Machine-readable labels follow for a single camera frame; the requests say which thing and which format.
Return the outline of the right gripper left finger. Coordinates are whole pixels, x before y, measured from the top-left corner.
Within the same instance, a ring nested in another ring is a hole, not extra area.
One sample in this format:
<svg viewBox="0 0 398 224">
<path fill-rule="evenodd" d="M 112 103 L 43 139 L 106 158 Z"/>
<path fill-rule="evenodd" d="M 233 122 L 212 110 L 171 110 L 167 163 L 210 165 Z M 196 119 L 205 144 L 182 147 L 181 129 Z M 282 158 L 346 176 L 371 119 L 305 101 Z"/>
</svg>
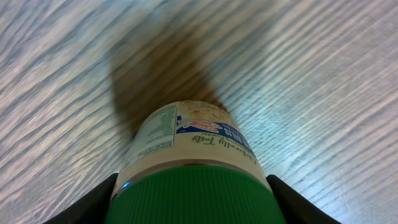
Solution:
<svg viewBox="0 0 398 224">
<path fill-rule="evenodd" d="M 45 224 L 103 223 L 118 173 L 114 173 Z"/>
</svg>

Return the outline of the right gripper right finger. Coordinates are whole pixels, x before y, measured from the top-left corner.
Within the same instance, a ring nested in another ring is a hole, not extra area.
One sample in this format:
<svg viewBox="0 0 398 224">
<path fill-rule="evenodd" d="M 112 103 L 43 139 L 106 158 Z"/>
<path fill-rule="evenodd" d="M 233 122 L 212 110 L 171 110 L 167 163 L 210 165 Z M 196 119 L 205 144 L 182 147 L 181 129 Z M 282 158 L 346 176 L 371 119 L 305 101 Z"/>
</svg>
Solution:
<svg viewBox="0 0 398 224">
<path fill-rule="evenodd" d="M 266 177 L 287 223 L 340 224 L 276 175 Z"/>
</svg>

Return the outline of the green lid jar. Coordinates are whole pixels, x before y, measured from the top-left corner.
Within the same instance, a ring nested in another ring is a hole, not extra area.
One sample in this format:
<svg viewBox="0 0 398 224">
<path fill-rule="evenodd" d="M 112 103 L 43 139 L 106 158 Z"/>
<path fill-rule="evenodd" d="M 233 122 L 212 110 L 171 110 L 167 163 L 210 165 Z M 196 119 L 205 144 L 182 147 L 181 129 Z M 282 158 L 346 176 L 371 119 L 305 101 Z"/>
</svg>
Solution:
<svg viewBox="0 0 398 224">
<path fill-rule="evenodd" d="M 284 223 L 265 174 L 234 119 L 177 101 L 139 128 L 106 223 Z"/>
</svg>

